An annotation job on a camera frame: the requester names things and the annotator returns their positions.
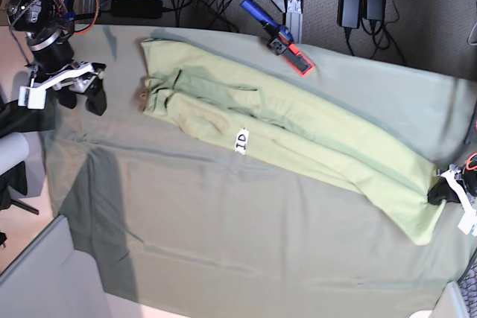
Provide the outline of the dark green garment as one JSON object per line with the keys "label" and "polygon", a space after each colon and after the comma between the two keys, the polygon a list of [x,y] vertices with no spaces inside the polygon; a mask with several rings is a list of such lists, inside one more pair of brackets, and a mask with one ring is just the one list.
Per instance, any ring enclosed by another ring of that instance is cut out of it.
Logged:
{"label": "dark green garment", "polygon": [[52,130],[55,127],[56,106],[47,101],[44,109],[29,109],[16,101],[1,104],[1,137],[11,133],[30,133]]}

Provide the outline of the light yellow-green T-shirt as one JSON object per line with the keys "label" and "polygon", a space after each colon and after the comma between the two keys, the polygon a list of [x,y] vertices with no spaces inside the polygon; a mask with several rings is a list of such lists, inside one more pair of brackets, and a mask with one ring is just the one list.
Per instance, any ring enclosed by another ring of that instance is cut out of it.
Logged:
{"label": "light yellow-green T-shirt", "polygon": [[435,165],[349,110],[186,42],[142,43],[146,115],[192,138],[365,196],[416,245],[432,239],[443,206],[427,201]]}

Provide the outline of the black power brick left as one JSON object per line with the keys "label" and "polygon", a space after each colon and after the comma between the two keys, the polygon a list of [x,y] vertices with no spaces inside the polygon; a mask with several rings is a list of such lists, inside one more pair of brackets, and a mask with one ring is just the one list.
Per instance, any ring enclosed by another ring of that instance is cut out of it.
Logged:
{"label": "black power brick left", "polygon": [[120,18],[160,19],[161,0],[112,0],[110,14]]}

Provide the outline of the aluminium frame post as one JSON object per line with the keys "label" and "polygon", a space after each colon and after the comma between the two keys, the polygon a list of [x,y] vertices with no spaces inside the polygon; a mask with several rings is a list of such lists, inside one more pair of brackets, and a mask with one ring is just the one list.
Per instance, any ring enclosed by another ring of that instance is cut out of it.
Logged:
{"label": "aluminium frame post", "polygon": [[285,25],[296,43],[301,43],[303,35],[304,0],[285,0]]}

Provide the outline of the grey-green table cloth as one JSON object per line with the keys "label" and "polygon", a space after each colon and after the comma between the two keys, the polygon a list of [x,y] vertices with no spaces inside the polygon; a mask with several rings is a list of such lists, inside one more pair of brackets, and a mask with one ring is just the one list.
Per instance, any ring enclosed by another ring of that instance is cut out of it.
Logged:
{"label": "grey-green table cloth", "polygon": [[193,139],[142,113],[141,43],[191,43],[310,91],[442,165],[455,160],[476,84],[311,45],[306,77],[257,37],[97,25],[72,37],[104,63],[102,116],[59,107],[43,137],[52,208],[106,292],[189,317],[408,317],[432,309],[476,239],[445,207],[414,245],[363,196]]}

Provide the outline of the white grey bin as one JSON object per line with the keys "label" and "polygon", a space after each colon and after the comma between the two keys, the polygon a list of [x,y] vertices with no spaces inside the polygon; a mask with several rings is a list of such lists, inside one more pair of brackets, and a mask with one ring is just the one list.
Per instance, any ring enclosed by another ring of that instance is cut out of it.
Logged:
{"label": "white grey bin", "polygon": [[111,317],[96,260],[55,218],[1,273],[2,317]]}

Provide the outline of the white paper roll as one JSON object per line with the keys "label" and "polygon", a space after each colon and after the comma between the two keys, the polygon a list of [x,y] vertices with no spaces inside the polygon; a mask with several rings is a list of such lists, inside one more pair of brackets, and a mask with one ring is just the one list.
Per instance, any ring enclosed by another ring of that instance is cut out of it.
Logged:
{"label": "white paper roll", "polygon": [[30,155],[30,146],[23,133],[11,133],[0,140],[0,174],[7,173]]}

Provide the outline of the white ID label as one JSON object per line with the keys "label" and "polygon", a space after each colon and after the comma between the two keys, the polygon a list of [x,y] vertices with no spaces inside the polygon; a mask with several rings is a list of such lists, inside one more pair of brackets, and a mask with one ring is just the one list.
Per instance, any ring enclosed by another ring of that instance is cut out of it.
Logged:
{"label": "white ID label", "polygon": [[238,131],[233,147],[236,153],[240,153],[241,155],[246,154],[249,135],[250,131],[246,128],[241,128]]}

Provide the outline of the blue orange clamp centre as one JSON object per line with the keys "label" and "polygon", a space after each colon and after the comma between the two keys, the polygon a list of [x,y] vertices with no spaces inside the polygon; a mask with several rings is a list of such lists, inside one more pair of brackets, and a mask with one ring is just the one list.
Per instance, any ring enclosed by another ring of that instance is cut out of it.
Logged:
{"label": "blue orange clamp centre", "polygon": [[270,36],[268,48],[275,55],[282,57],[300,76],[306,76],[314,67],[310,61],[294,44],[290,30],[276,23],[267,12],[252,0],[244,0],[241,8],[251,15]]}

